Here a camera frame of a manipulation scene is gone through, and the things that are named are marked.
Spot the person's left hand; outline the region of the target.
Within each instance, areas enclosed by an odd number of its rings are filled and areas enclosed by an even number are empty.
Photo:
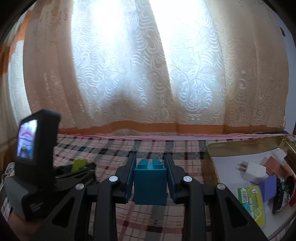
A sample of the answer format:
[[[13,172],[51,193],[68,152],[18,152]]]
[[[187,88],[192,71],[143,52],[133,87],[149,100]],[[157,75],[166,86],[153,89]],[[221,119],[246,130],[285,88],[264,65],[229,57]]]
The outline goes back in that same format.
[[[12,211],[8,224],[19,240],[30,240],[41,225],[41,222],[26,222]]]

